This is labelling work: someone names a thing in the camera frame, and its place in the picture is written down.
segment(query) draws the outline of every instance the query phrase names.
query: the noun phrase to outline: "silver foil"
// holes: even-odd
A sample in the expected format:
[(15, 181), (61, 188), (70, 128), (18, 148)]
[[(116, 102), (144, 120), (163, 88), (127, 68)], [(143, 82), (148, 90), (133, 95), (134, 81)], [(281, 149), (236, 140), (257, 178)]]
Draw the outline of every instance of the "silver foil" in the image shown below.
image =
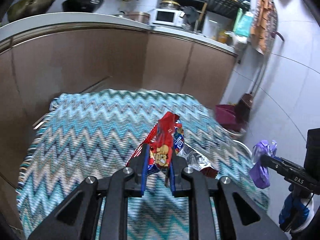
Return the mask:
[(213, 168), (206, 156), (193, 149), (186, 143), (184, 143), (183, 148), (180, 150), (177, 156), (185, 158), (188, 166), (194, 168), (197, 171), (200, 171), (206, 167)]

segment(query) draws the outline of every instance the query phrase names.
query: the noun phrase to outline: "red basket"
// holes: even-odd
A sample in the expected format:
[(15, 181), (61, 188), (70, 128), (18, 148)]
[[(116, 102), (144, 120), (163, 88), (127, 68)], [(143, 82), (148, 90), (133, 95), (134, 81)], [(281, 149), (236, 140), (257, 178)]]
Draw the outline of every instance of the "red basket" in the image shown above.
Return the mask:
[(245, 123), (236, 122), (235, 107), (232, 105), (217, 105), (215, 107), (216, 121), (225, 129), (240, 132)]

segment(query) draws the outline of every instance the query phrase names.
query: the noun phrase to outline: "blue patterned cloth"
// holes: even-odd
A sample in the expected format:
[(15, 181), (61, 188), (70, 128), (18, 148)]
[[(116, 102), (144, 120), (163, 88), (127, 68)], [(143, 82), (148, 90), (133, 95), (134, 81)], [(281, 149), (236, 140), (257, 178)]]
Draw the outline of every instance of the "blue patterned cloth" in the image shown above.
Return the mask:
[[(250, 159), (192, 96), (111, 89), (62, 94), (52, 101), (20, 167), (17, 206), (25, 235), (84, 178), (100, 179), (124, 167), (167, 111), (180, 116), (185, 142), (209, 159), (218, 178), (232, 177), (260, 207), (268, 208), (266, 190), (250, 179)], [(127, 232), (128, 239), (188, 239), (188, 199), (172, 196), (164, 174), (149, 176), (145, 195), (128, 200)]]

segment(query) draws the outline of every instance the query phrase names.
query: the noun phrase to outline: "wok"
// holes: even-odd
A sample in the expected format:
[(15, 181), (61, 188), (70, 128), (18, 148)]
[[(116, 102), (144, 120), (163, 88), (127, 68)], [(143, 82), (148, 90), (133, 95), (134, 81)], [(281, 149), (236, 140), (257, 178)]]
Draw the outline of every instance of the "wok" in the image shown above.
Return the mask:
[(55, 0), (20, 0), (7, 11), (8, 21), (14, 22), (26, 17), (44, 14)]
[(94, 12), (102, 3), (103, 0), (66, 0), (62, 8), (64, 12)]

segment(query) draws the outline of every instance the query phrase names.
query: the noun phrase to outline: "kitchen cabinet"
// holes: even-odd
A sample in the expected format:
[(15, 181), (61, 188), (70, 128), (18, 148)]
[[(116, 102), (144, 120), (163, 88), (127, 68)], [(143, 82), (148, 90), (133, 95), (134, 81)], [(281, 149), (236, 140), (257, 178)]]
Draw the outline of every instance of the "kitchen cabinet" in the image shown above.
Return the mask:
[(142, 87), (179, 93), (192, 42), (149, 34)]
[(0, 54), (0, 172), (15, 187), (29, 146), (29, 122), (17, 90), (11, 51)]
[(22, 229), (16, 197), (15, 189), (0, 177), (0, 212), (9, 225)]
[(54, 33), (12, 48), (17, 86), (32, 122), (61, 93), (80, 93), (112, 76), (141, 86), (147, 34), (110, 29)]
[(192, 95), (213, 109), (222, 98), (235, 60), (222, 51), (195, 44), (181, 93)]

